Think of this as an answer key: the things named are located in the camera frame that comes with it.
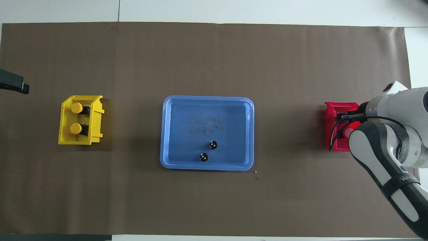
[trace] yellow bin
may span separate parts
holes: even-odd
[[[61,105],[58,144],[90,145],[100,142],[102,95],[72,95]]]

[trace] blue tray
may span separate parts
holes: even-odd
[[[218,148],[211,150],[210,141]],[[199,155],[208,154],[202,162]],[[246,171],[254,163],[254,104],[248,98],[169,96],[160,162],[171,169]]]

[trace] red plastic bin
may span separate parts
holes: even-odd
[[[348,111],[355,111],[358,109],[359,105],[355,102],[325,102],[327,109],[324,112],[323,119],[325,120],[325,140],[324,144],[326,148],[330,148],[330,135],[331,131],[336,124],[336,115],[340,113],[345,113]],[[333,132],[333,137],[336,135],[337,130],[340,130],[347,122],[339,124]],[[355,129],[361,123],[356,121],[349,125],[349,128]],[[349,151],[349,139],[340,138],[337,139],[333,144],[333,151]]]

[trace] black cable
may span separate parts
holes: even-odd
[[[344,125],[334,136],[330,148],[328,149],[329,151],[331,151],[333,149],[333,145],[336,142],[336,139],[342,134],[343,130],[348,127],[351,123],[355,122],[355,121],[359,121],[359,120],[364,120],[364,119],[383,119],[383,120],[387,120],[387,121],[391,121],[394,122],[395,124],[399,125],[401,128],[403,128],[404,130],[406,130],[406,128],[403,126],[403,124],[401,124],[400,122],[391,119],[389,117],[383,117],[383,116],[363,116],[363,117],[358,117],[353,119],[352,121],[348,122],[346,125]]]
[[[347,120],[348,118],[349,118],[348,116],[342,117],[342,118],[340,118],[340,119],[336,122],[336,124],[334,124],[333,129],[331,130],[331,135],[330,135],[330,146],[332,145],[334,130],[336,129],[336,127],[337,127],[338,125],[340,125],[342,122],[344,122],[344,121],[345,121],[345,120]]]

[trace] yellow cylindrical object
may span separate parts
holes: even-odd
[[[79,123],[73,123],[70,125],[70,132],[77,135],[82,132],[82,126]]]
[[[79,102],[75,102],[71,105],[71,111],[75,114],[79,114],[83,111],[83,106]]]

